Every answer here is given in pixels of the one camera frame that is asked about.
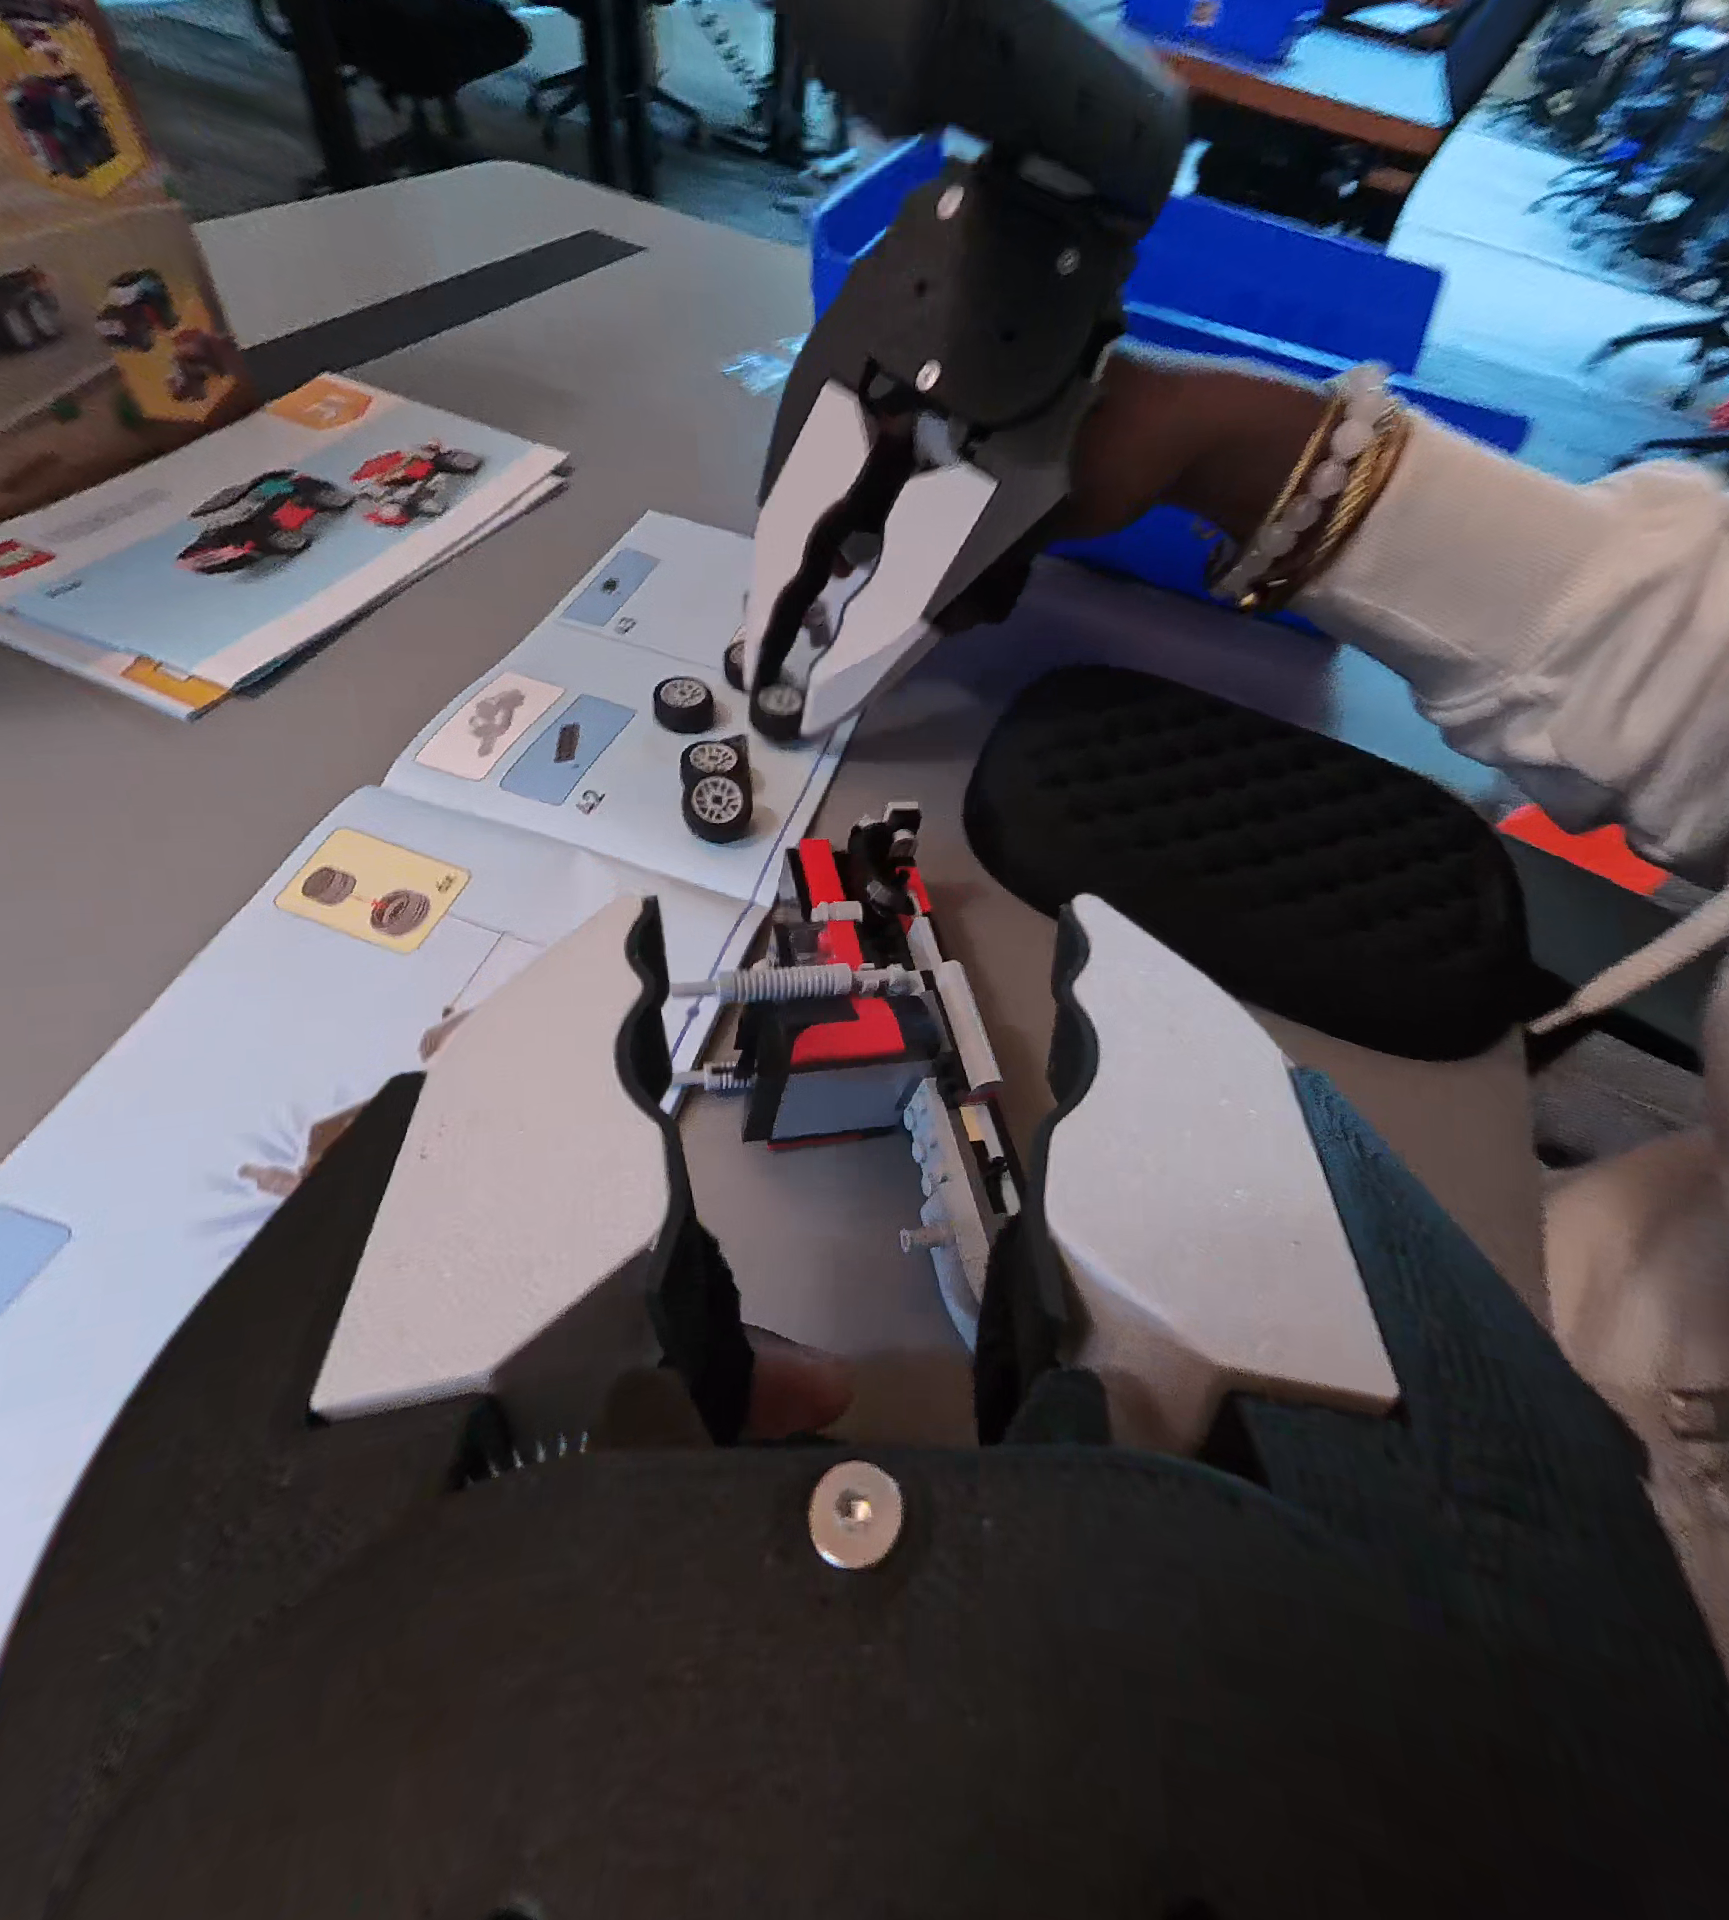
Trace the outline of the orange plastic object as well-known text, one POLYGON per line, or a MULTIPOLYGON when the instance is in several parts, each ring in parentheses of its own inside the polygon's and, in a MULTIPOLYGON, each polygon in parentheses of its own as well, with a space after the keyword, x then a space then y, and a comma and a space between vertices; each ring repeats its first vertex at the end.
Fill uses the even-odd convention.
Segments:
POLYGON ((1668 874, 1632 850, 1617 825, 1582 831, 1560 828, 1544 808, 1517 803, 1500 813, 1498 831, 1512 842, 1555 856, 1638 898, 1655 898, 1668 874))

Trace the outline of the person's right hand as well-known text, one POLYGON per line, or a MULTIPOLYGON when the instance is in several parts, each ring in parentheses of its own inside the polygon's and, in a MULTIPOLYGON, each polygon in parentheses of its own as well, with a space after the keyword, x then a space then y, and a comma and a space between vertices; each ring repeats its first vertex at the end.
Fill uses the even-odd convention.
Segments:
POLYGON ((1328 407, 1327 389, 1269 367, 1116 346, 1071 454, 1056 536, 1105 537, 1173 507, 1247 543, 1328 407))

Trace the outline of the black office chair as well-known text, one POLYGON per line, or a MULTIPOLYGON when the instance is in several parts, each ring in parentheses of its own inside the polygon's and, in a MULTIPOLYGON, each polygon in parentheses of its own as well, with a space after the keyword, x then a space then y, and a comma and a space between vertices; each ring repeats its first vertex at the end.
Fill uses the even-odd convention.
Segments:
POLYGON ((494 2, 252 2, 251 13, 299 69, 327 191, 473 164, 460 91, 533 51, 517 11, 494 2), (402 125, 366 141, 352 83, 371 83, 402 125))

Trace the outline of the closed lego instruction booklet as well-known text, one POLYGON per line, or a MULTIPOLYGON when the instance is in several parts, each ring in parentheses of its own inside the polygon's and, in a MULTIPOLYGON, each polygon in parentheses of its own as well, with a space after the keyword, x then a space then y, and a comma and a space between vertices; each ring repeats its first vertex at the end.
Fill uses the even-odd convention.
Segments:
POLYGON ((348 375, 0 522, 0 645, 194 718, 559 492, 563 447, 348 375))

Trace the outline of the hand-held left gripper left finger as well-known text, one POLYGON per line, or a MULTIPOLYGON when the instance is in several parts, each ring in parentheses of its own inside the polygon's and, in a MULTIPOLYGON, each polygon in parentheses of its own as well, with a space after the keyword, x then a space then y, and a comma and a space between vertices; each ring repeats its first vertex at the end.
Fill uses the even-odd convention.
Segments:
POLYGON ((488 1396, 524 1441, 595 1432, 670 1367, 714 1441, 754 1355, 662 1101, 658 900, 621 895, 483 1002, 424 1070, 311 1391, 327 1421, 488 1396))

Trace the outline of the red black lego vehicle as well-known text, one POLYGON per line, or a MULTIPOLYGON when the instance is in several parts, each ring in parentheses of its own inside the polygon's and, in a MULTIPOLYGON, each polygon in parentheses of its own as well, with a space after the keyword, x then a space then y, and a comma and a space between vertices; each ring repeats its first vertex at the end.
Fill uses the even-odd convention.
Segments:
POLYGON ((934 928, 922 823, 920 803, 895 800, 844 839, 808 833, 785 854, 768 946, 710 979, 731 991, 732 1054, 670 1085, 741 1097, 741 1138, 770 1149, 901 1138, 922 1191, 901 1249, 926 1261, 972 1349, 1025 1175, 971 976, 934 928))

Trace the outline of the black tape strip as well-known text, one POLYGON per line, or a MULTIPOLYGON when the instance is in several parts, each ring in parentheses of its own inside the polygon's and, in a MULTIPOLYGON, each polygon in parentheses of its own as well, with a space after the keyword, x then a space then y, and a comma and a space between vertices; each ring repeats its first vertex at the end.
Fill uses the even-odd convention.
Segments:
POLYGON ((247 367, 256 394, 274 400, 321 374, 371 366, 595 276, 641 249, 606 231, 578 229, 259 341, 244 351, 247 367))

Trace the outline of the lego set box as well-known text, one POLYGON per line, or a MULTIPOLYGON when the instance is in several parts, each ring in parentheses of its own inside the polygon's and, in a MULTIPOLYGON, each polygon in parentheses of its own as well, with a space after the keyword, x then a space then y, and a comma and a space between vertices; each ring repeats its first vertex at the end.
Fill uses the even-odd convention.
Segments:
POLYGON ((97 6, 0 2, 0 522, 255 407, 97 6))

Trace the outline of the black quilted pad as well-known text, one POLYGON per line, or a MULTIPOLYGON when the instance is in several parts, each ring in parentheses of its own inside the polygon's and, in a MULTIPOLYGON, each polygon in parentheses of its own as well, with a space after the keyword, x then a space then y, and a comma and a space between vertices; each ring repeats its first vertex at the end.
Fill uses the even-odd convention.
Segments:
POLYGON ((965 831, 1037 911, 1105 900, 1230 995, 1344 1044, 1459 1062, 1550 1002, 1472 805, 1146 671, 1028 684, 972 765, 965 831))

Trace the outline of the open lego instruction booklet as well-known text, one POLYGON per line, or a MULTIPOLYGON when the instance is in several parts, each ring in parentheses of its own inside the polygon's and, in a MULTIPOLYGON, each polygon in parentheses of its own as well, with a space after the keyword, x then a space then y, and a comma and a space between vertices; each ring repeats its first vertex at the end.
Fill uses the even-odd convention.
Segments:
POLYGON ((0 1163, 0 1647, 124 1398, 299 1183, 322 1124, 418 1066, 615 895, 677 979, 743 962, 849 731, 750 739, 754 823, 685 828, 661 684, 725 678, 753 541, 649 511, 494 669, 308 828, 261 892, 0 1163))

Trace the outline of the large blue plastic bin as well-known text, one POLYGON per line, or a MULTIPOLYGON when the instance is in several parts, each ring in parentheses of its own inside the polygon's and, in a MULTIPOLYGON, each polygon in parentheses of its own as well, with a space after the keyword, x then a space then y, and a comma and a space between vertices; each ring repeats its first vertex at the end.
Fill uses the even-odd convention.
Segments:
MULTIPOLYGON (((811 214, 819 317, 852 263, 942 166, 938 140, 909 140, 811 214)), ((1307 380, 1359 363, 1410 375, 1445 284, 1446 276, 1421 260, 1208 198, 1173 196, 1122 288, 1122 338, 1161 354, 1237 357, 1307 380)), ((1118 534, 1064 539, 1051 552, 1202 597, 1213 543, 1215 530, 1161 507, 1118 534)))

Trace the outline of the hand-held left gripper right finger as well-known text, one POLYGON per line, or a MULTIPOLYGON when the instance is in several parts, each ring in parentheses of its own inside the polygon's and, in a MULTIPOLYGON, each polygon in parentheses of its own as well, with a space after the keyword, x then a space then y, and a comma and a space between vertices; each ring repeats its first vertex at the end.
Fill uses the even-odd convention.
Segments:
POLYGON ((1060 909, 1053 1107, 981 1296, 981 1441, 1091 1402, 1204 1441, 1230 1396, 1381 1420, 1401 1384, 1274 1038, 1113 903, 1060 909))

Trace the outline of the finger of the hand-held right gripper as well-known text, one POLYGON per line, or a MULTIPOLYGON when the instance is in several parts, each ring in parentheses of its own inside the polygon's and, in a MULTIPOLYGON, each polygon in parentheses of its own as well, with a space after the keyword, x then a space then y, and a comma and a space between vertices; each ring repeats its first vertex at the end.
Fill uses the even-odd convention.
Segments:
POLYGON ((805 687, 831 614, 876 561, 884 515, 915 472, 915 391, 888 375, 828 378, 803 420, 779 420, 772 454, 754 534, 754 687, 805 687))
POLYGON ((805 669, 805 731, 855 715, 934 644, 945 612, 1064 501, 1064 454, 969 458, 909 480, 884 515, 876 561, 828 618, 805 669))

